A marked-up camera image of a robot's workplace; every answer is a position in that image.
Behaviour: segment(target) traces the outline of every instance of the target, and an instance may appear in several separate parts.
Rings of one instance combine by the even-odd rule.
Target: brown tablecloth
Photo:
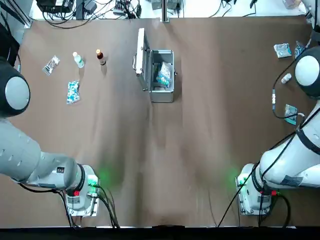
[[[152,49],[174,51],[174,103],[151,103],[141,90],[132,69],[139,28],[146,29]],[[208,189],[219,222],[242,167],[294,129],[272,114],[272,84],[293,59],[277,59],[273,46],[290,43],[293,51],[310,33],[304,17],[171,19],[169,24],[95,20],[71,30],[35,21],[20,49],[30,105],[11,122],[43,151],[94,167],[102,186],[113,192],[120,225],[212,226]],[[97,48],[106,55],[106,73]],[[75,51],[85,59],[83,69],[74,62]],[[54,55],[60,64],[46,76],[42,68]],[[67,105],[68,82],[78,79],[81,100]],[[278,114],[286,103],[305,114],[315,104],[294,80],[277,86]],[[0,227],[68,224],[59,196],[29,193],[6,176],[0,180]],[[318,190],[284,194],[292,225],[320,223]],[[222,225],[238,225],[237,211],[234,203]],[[285,214],[279,201],[264,224],[281,226]],[[82,225],[105,226],[108,218],[101,204],[98,217],[85,218]],[[241,217],[243,226],[256,224],[256,217]]]

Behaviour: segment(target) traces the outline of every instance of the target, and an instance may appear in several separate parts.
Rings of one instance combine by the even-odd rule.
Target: snack package
[[[306,49],[306,47],[301,42],[298,42],[298,41],[295,41],[295,42],[296,42],[296,46],[294,49],[294,58],[296,59]]]
[[[60,59],[57,58],[56,55],[54,55],[53,58],[51,58],[51,60],[44,66],[44,68],[42,68],[42,71],[44,71],[45,74],[50,76],[50,74],[52,73],[53,69],[56,66],[58,66],[59,62],[60,62]]]
[[[78,90],[79,90],[78,81],[70,81],[68,83],[68,94],[66,97],[66,104],[73,104],[80,100]]]
[[[160,71],[158,72],[156,78],[156,82],[159,84],[166,85],[167,87],[171,81],[171,64],[162,62]]]
[[[276,44],[273,46],[278,59],[292,56],[289,43]]]
[[[298,113],[298,109],[294,106],[291,106],[289,104],[285,105],[285,109],[284,109],[284,116],[290,116],[293,114],[297,114]],[[287,121],[288,123],[292,124],[292,125],[296,125],[297,124],[297,116],[292,116],[289,118],[285,118],[285,121]]]

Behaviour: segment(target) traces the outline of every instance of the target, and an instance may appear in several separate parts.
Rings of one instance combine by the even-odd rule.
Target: small brown bottle
[[[104,54],[100,51],[100,49],[97,49],[96,51],[96,57],[99,59],[100,65],[103,66],[106,64],[106,60],[104,57]]]

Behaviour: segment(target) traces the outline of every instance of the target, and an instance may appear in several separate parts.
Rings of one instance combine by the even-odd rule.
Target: plastic bottle
[[[74,52],[73,57],[75,63],[78,65],[80,69],[82,69],[85,66],[85,62],[82,60],[81,56],[78,53]]]
[[[97,49],[96,51],[96,57],[98,58],[100,65],[103,66],[106,64],[106,59],[104,57],[104,54],[100,51],[100,49]]]
[[[290,74],[290,73],[287,73],[287,74],[281,79],[281,82],[282,82],[283,84],[286,84],[291,78],[292,78],[291,74]]]

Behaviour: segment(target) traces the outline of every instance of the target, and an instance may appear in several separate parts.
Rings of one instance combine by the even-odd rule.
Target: open aluminum case
[[[167,87],[162,87],[159,90],[159,84],[155,82],[156,68],[162,62],[171,64],[171,81]],[[151,50],[144,28],[139,29],[132,68],[142,86],[142,91],[149,91],[151,102],[172,103],[174,101],[175,75],[177,75],[174,52],[172,50]]]

